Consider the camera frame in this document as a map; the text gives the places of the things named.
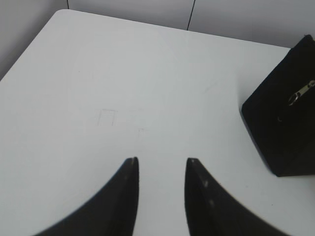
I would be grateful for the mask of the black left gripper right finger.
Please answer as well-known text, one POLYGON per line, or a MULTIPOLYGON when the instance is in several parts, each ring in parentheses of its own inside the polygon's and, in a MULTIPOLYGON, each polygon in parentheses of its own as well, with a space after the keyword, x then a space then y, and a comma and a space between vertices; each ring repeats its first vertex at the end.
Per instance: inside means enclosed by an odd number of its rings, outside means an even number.
POLYGON ((192 236, 283 236, 234 199, 197 158, 188 158, 185 211, 192 236))

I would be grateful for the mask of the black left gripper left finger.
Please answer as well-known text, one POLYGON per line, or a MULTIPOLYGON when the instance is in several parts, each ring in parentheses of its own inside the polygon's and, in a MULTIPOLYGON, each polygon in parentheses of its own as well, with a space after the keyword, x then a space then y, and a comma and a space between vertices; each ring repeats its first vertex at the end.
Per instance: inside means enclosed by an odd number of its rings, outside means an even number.
POLYGON ((139 201, 139 162, 127 158, 85 204, 40 236, 131 236, 139 201))

